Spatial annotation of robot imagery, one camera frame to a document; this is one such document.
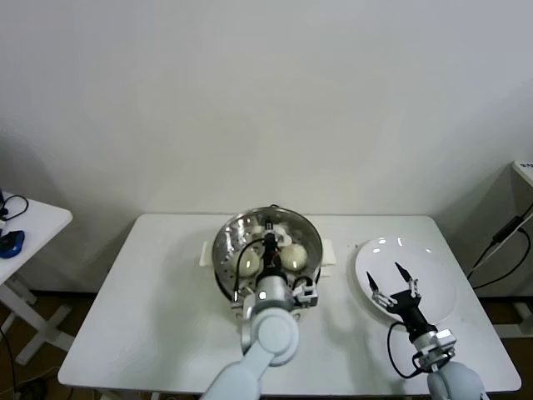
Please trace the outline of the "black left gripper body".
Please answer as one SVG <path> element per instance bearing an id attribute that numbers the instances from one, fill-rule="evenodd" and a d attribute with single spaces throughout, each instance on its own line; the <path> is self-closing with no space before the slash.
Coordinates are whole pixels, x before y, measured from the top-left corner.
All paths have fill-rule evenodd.
<path id="1" fill-rule="evenodd" d="M 278 254 L 278 245 L 274 234 L 267 234 L 263 240 L 264 253 L 262 256 L 263 269 L 280 271 L 281 261 Z"/>

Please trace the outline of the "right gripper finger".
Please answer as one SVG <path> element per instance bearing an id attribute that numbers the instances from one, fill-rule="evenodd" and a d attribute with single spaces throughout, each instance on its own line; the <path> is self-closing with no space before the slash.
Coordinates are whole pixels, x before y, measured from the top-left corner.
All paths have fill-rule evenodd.
<path id="1" fill-rule="evenodd" d="M 380 307 L 394 307 L 396 305 L 396 300 L 381 292 L 376 281 L 369 272 L 366 272 L 366 276 L 371 288 L 371 299 Z"/>
<path id="2" fill-rule="evenodd" d="M 400 263 L 395 262 L 396 268 L 404 281 L 408 284 L 410 295 L 412 297 L 419 297 L 419 291 L 418 291 L 418 280 L 413 278 L 412 275 L 400 265 Z"/>

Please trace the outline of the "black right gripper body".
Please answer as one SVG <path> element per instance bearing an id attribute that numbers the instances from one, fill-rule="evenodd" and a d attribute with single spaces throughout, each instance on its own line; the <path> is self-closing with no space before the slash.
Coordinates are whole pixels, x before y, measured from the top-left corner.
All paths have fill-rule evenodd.
<path id="1" fill-rule="evenodd" d="M 421 302 L 419 294 L 412 297 L 411 291 L 405 290 L 392 294 L 391 299 L 395 300 L 396 303 L 388 307 L 388 312 L 401 318 L 409 334 L 426 334 L 437 331 L 436 326 L 429 324 L 419 309 Z"/>

